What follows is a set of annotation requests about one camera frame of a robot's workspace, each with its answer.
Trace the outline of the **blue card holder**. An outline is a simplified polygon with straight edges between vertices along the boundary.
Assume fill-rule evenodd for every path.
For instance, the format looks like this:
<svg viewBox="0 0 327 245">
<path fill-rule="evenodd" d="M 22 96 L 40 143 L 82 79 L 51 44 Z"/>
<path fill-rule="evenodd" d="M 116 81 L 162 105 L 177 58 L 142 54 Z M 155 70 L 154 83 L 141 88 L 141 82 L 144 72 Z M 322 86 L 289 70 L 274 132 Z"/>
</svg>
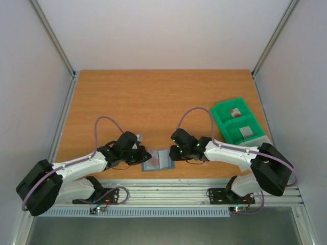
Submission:
<svg viewBox="0 0 327 245">
<path fill-rule="evenodd" d="M 169 156 L 170 149 L 155 150 L 148 148 L 148 152 L 151 154 L 151 158 L 142 163 L 143 172 L 153 172 L 175 168 L 175 162 Z"/>
</svg>

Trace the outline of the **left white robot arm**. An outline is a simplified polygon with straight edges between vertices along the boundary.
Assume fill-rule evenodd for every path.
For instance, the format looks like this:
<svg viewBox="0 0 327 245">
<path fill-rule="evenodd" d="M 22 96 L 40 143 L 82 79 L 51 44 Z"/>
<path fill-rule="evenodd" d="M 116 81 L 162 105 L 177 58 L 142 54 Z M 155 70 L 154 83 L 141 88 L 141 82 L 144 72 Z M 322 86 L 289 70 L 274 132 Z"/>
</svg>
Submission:
<svg viewBox="0 0 327 245">
<path fill-rule="evenodd" d="M 124 132 L 116 141 L 98 147 L 86 156 L 66 162 L 37 162 L 18 184 L 16 193 L 22 200 L 22 210 L 32 216 L 47 212 L 55 204 L 72 202 L 97 206 L 116 204 L 117 193 L 104 188 L 93 176 L 117 167 L 121 162 L 128 166 L 151 159 L 151 154 L 141 145 L 139 135 Z"/>
</svg>

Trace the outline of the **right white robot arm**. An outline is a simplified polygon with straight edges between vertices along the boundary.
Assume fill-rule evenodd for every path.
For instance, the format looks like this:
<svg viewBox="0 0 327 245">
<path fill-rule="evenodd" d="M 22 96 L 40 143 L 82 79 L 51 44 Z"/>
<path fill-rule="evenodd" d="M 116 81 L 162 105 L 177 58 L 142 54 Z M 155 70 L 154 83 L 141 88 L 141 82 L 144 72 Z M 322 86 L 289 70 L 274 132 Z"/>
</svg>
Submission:
<svg viewBox="0 0 327 245">
<path fill-rule="evenodd" d="M 225 162 L 236 165 L 244 176 L 233 176 L 216 200 L 226 204 L 241 203 L 245 196 L 265 191 L 273 196 L 284 194 L 292 175 L 293 165 L 271 144 L 261 146 L 237 146 L 212 140 L 210 137 L 196 139 L 184 129 L 177 129 L 171 139 L 169 156 L 173 161 L 196 160 L 201 162 Z"/>
</svg>

